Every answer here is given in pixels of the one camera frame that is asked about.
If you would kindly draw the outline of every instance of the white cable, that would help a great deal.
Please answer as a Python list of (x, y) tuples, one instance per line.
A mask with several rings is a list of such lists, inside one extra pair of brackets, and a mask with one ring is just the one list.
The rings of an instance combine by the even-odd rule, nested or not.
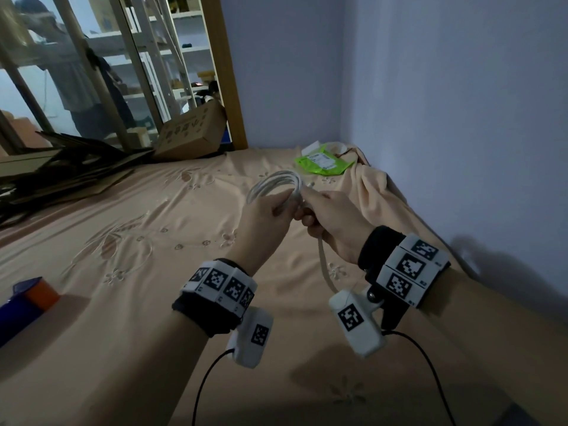
[[(302, 194), (300, 193), (302, 186), (304, 185), (304, 181), (299, 174), (292, 170), (280, 170), (261, 180), (248, 192), (248, 194), (246, 195), (246, 202), (252, 203), (252, 201), (255, 200), (258, 196), (265, 196), (273, 189), (281, 185), (294, 186), (294, 191), (292, 192), (288, 200), (286, 200), (280, 206), (281, 209), (284, 209), (288, 205), (288, 202), (290, 200), (300, 200), (302, 202), (302, 206), (304, 207), (307, 207), (309, 205), (302, 199)], [(333, 285), (333, 281), (331, 281), (330, 278), (330, 273), (327, 270), (325, 253), (323, 251), (323, 240), (321, 236), (317, 238), (317, 248), (319, 250), (320, 266), (322, 267), (323, 279), (325, 279), (325, 282), (330, 290), (334, 293), (337, 293), (338, 290), (337, 288), (335, 288), (335, 285)]]

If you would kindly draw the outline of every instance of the wire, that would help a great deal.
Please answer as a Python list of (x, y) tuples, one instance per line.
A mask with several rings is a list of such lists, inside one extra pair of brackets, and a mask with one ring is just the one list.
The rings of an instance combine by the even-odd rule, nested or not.
[(451, 415), (450, 406), (448, 405), (448, 401), (446, 401), (446, 396), (444, 395), (444, 390), (442, 389), (442, 384), (440, 383), (440, 379), (438, 378), (438, 374), (436, 373), (436, 369), (434, 369), (434, 365), (432, 365), (432, 362), (430, 361), (430, 358), (426, 354), (426, 351), (422, 350), (422, 347), (414, 339), (412, 339), (411, 337), (409, 337), (405, 333), (397, 332), (396, 330), (383, 330), (382, 333), (385, 336), (387, 336), (387, 335), (398, 335), (398, 336), (401, 336), (403, 338), (406, 338), (411, 343), (413, 343), (418, 350), (420, 350), (420, 352), (422, 353), (422, 355), (424, 356), (424, 358), (428, 362), (428, 365), (430, 366), (430, 370), (432, 370), (432, 374), (434, 375), (434, 380), (436, 380), (436, 385), (438, 386), (438, 391), (440, 392), (442, 402), (444, 402), (444, 408), (446, 408), (446, 412), (448, 413), (448, 417), (450, 418), (450, 422), (453, 426), (456, 426), (456, 421), (454, 420), (454, 416)]
[[(304, 203), (302, 200), (302, 194), (300, 191), (302, 190), (302, 186), (304, 186), (304, 181), (302, 177), (293, 170), (280, 170), (274, 172), (269, 177), (260, 181), (257, 185), (251, 188), (251, 190), (246, 195), (246, 202), (252, 203), (258, 196), (265, 196), (270, 193), (273, 189), (281, 186), (281, 185), (293, 185), (294, 191), (290, 194), (288, 200), (286, 200), (276, 212), (279, 212), (281, 209), (284, 209), (290, 200), (300, 200), (303, 206), (307, 206), (307, 203)], [(325, 253), (323, 250), (323, 240), (320, 237), (317, 238), (317, 249), (319, 251), (319, 258), (320, 258), (320, 266), (322, 268), (322, 275), (325, 283), (330, 288), (333, 293), (337, 293), (338, 290), (331, 281), (330, 272), (327, 270), (327, 263), (325, 260)]]
[(215, 361), (210, 365), (209, 369), (207, 370), (207, 372), (205, 373), (205, 376), (203, 377), (203, 381), (201, 382), (201, 386), (199, 386), (199, 390), (197, 392), (197, 397), (195, 398), (195, 407), (193, 408), (193, 417), (191, 419), (191, 426), (195, 426), (195, 417), (197, 416), (197, 404), (199, 403), (199, 397), (201, 396), (201, 391), (203, 390), (203, 385), (205, 384), (205, 380), (207, 379), (207, 377), (209, 376), (209, 373), (211, 372), (211, 370), (213, 369), (213, 367), (222, 359), (224, 358), (226, 355), (234, 353), (235, 349), (232, 348), (230, 350), (225, 351), (223, 354), (221, 354), (218, 358), (215, 359)]

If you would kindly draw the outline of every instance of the plastic bag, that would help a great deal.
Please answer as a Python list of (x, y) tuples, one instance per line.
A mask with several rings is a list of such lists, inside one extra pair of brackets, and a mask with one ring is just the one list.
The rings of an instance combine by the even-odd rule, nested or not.
[(305, 171), (323, 176), (341, 175), (354, 163), (337, 158), (325, 150), (325, 145), (310, 155), (296, 158), (294, 161)]

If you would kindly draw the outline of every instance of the wrinkled fabric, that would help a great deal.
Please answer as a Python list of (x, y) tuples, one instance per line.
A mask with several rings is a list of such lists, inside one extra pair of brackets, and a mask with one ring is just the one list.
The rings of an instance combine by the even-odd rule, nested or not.
[[(283, 169), (299, 149), (248, 149), (211, 159), (141, 166), (106, 192), (48, 208), (0, 232), (0, 296), (43, 276), (62, 293), (44, 316), (0, 349), (0, 424), (63, 424), (170, 312), (200, 263), (234, 243), (248, 190)], [(317, 190), (341, 190), (376, 225), (442, 242), (361, 163), (344, 175), (304, 174)], [(361, 291), (364, 274), (325, 246), (339, 289)], [(198, 424), (446, 424), (426, 361), (389, 336), (369, 358), (351, 350), (327, 305), (317, 241), (300, 222), (255, 276), (252, 304), (274, 315), (260, 365), (223, 359), (209, 375)], [(410, 308), (397, 328), (430, 356), (461, 425), (490, 424), (507, 397), (438, 330)], [(205, 348), (171, 424), (190, 424), (196, 391), (228, 335)]]

